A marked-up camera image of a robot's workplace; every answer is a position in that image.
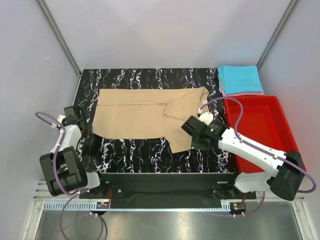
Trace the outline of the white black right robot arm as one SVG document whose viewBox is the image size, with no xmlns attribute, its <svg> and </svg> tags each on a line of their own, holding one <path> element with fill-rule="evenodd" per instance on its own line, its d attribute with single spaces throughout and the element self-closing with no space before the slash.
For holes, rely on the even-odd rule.
<svg viewBox="0 0 320 240">
<path fill-rule="evenodd" d="M 262 169 L 261 172 L 235 174 L 226 187 L 230 197 L 236 199 L 248 192 L 271 191 L 281 199 L 295 199 L 306 170 L 299 152 L 286 153 L 237 136 L 234 128 L 213 120 L 208 112 L 199 118 L 190 116 L 181 128 L 192 137 L 196 148 L 218 147 Z"/>
</svg>

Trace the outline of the beige t shirt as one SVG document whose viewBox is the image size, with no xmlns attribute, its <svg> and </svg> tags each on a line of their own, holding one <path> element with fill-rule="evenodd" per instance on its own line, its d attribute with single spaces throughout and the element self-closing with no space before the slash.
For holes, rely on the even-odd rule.
<svg viewBox="0 0 320 240">
<path fill-rule="evenodd" d="M 182 129 L 207 100 L 205 87 L 182 89 L 101 89 L 92 122 L 95 135 L 113 140 L 165 138 L 172 153 L 192 148 Z"/>
</svg>

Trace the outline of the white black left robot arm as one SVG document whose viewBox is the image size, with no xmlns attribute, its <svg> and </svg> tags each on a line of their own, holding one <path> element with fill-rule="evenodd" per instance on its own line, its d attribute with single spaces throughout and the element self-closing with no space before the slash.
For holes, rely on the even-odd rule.
<svg viewBox="0 0 320 240">
<path fill-rule="evenodd" d="M 86 172 L 76 148 L 87 133 L 84 113 L 78 106 L 64 108 L 64 115 L 58 118 L 36 112 L 36 117 L 58 130 L 56 144 L 47 154 L 41 155 L 39 163 L 49 193 L 59 195 L 84 195 L 86 198 L 103 198 L 108 186 L 98 172 Z"/>
</svg>

